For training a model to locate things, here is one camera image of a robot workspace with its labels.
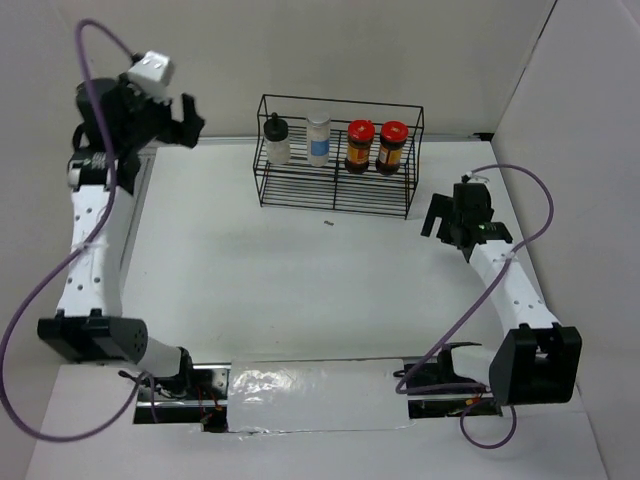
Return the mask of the red-lid sauce jar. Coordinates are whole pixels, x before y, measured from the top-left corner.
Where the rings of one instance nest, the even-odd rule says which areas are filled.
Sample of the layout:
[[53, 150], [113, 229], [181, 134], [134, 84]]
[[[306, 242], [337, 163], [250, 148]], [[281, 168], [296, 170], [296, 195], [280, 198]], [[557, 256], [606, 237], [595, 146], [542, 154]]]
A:
[[369, 168], [370, 149], [375, 137], [375, 126], [370, 120], [354, 120], [347, 128], [345, 168], [361, 174]]
[[400, 121], [384, 123], [379, 134], [379, 153], [376, 170], [382, 175], [393, 175], [400, 168], [404, 145], [409, 135], [408, 127]]

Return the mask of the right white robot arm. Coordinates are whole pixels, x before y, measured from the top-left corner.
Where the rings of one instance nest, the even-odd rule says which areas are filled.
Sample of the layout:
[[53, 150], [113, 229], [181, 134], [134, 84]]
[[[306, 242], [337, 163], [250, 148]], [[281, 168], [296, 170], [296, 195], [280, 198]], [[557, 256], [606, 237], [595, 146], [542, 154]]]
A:
[[518, 245], [494, 210], [486, 185], [459, 182], [450, 196], [433, 194], [421, 234], [460, 251], [485, 290], [473, 304], [491, 301], [503, 330], [495, 351], [453, 347], [441, 339], [431, 353], [446, 361], [436, 379], [448, 392], [488, 389], [500, 406], [563, 404], [571, 400], [582, 337], [544, 304], [517, 257]]

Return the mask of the black-cap white bottle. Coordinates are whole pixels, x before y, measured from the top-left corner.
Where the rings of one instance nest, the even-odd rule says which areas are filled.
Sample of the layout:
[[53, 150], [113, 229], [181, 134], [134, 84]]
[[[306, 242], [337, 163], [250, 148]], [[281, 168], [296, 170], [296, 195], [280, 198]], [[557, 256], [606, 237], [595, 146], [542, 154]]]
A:
[[291, 156], [288, 123], [276, 112], [264, 122], [267, 160], [274, 165], [284, 165]]

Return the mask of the silver-lid white shaker bottle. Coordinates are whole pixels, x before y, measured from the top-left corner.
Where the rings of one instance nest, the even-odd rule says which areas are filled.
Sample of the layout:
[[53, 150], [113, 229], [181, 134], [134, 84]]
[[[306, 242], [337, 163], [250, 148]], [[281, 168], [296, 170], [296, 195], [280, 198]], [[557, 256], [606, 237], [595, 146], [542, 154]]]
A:
[[329, 161], [330, 123], [328, 113], [311, 113], [306, 119], [307, 158], [314, 167], [322, 167]]

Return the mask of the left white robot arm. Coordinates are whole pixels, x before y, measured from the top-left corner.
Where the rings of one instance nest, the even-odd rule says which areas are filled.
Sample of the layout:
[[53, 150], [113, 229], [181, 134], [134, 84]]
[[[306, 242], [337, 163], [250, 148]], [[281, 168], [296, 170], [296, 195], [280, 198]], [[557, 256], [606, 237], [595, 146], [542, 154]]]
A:
[[[172, 397], [196, 390], [188, 351], [151, 337], [145, 322], [122, 313], [121, 274], [130, 231], [140, 152], [154, 141], [194, 148], [205, 125], [193, 96], [182, 94], [182, 120], [172, 102], [156, 100], [124, 76], [92, 81], [111, 138], [105, 144], [86, 84], [76, 88], [82, 118], [72, 137], [68, 184], [73, 205], [71, 261], [56, 312], [37, 335], [73, 363], [126, 363], [150, 374]], [[107, 152], [114, 160], [107, 160]]]

